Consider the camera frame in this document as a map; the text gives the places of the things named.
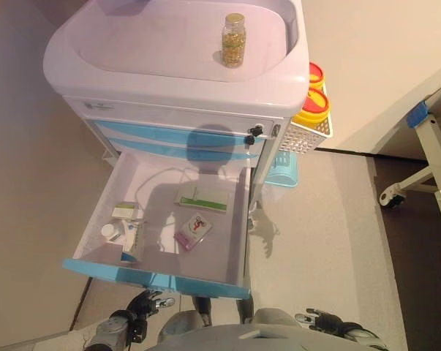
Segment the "right robot hand black silver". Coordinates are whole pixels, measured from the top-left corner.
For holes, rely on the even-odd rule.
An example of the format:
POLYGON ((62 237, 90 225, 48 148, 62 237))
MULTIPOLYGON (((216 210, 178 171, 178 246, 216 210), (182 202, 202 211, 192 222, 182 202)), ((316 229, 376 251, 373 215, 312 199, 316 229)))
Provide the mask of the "right robot hand black silver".
POLYGON ((342 334, 344 324, 342 319, 335 314, 313 308, 307 308, 305 313, 295 314, 295 320, 306 325, 310 330, 335 336, 342 334))

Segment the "left robot hand black silver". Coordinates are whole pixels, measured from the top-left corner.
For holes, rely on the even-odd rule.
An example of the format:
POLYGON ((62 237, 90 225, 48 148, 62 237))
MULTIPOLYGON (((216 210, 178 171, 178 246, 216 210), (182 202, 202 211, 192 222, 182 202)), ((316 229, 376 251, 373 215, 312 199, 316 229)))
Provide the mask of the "left robot hand black silver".
POLYGON ((133 298, 127 310, 133 313, 138 320, 146 320, 150 316, 157 314, 160 309, 171 307, 175 304, 175 298, 160 298, 162 291, 144 290, 133 298))

